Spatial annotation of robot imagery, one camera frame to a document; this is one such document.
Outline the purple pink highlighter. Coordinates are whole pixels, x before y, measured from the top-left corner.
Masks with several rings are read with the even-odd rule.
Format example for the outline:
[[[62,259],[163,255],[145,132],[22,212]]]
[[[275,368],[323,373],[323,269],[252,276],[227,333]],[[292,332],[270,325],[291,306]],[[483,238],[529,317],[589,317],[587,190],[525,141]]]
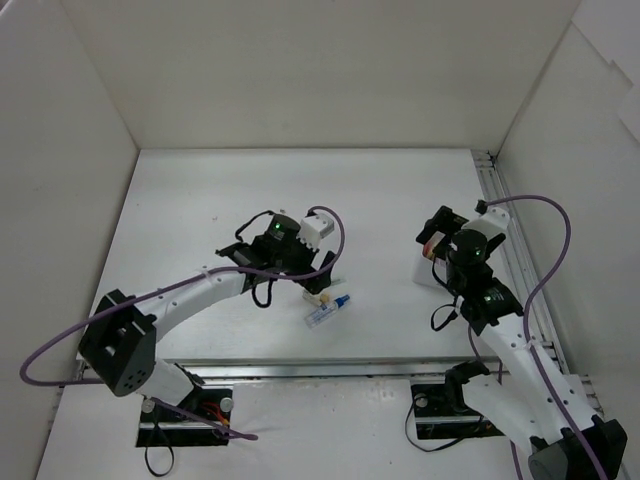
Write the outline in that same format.
[[[422,256],[433,261],[437,257],[436,248],[444,238],[444,234],[436,231],[424,244]]]

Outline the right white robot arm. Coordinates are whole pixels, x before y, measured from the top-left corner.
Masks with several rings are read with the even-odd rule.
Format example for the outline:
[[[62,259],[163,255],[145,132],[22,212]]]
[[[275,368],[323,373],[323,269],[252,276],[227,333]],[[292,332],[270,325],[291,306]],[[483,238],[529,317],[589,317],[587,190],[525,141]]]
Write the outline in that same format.
[[[615,479],[627,434],[603,419],[569,383],[529,326],[522,304],[489,266],[506,238],[507,211],[481,201],[468,220],[441,206],[416,241],[431,265],[434,286],[452,298],[449,318],[462,318],[507,369],[498,381],[480,360],[445,374],[442,398],[455,411],[478,412],[527,456],[534,479]]]

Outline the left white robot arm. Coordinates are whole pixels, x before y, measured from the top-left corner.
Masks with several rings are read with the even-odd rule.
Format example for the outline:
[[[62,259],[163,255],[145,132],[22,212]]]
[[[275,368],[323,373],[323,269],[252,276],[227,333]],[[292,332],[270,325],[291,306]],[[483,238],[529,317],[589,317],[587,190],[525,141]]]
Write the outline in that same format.
[[[337,254],[327,252],[318,268],[313,262],[321,242],[340,223],[319,208],[299,221],[277,213],[270,217],[262,234],[217,250],[218,262],[176,288],[161,288],[149,298],[113,290],[100,300],[79,353],[115,396],[136,393],[163,403],[177,419],[191,418],[199,409],[203,382],[161,359],[156,353],[160,340],[214,304],[255,295],[259,285],[272,286],[280,277],[313,294],[330,286]]]

